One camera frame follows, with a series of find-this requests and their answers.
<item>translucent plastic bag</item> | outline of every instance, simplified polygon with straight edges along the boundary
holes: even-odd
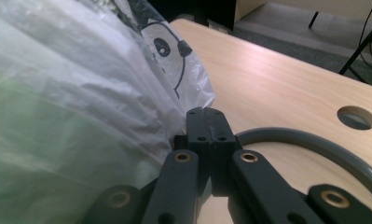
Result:
[[[186,111],[160,71],[104,8],[0,0],[0,224],[79,223],[157,177]]]

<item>wooden table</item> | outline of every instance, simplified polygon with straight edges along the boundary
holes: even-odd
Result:
[[[226,114],[234,133],[287,127],[314,133],[347,148],[372,165],[372,129],[354,130],[338,119],[343,106],[372,113],[372,87],[269,49],[179,20],[172,26],[199,55],[216,93],[213,107]],[[279,143],[248,146],[261,152],[295,189],[341,187],[372,208],[372,194],[333,162]],[[211,198],[199,223],[232,223],[227,199]]]

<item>gray cable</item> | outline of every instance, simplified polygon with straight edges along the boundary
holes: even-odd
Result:
[[[238,133],[242,146],[260,142],[281,142],[316,152],[356,177],[372,193],[372,167],[365,161],[320,136],[286,128],[261,128]]]

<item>cartoon face print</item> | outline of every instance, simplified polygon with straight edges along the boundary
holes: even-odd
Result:
[[[168,78],[171,87],[176,91],[185,72],[185,57],[191,53],[191,48],[186,42],[179,40],[163,22],[148,23],[142,30],[142,35],[153,52],[155,60]]]

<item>gray floor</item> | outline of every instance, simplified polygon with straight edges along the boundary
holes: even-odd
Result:
[[[321,12],[308,29],[314,11],[266,3],[235,23],[233,34],[239,38],[338,72],[357,49],[365,21]],[[372,18],[366,27],[372,28]],[[369,49],[366,60],[372,63]],[[372,69],[358,58],[354,68],[372,85]],[[351,72],[348,77],[354,78]]]

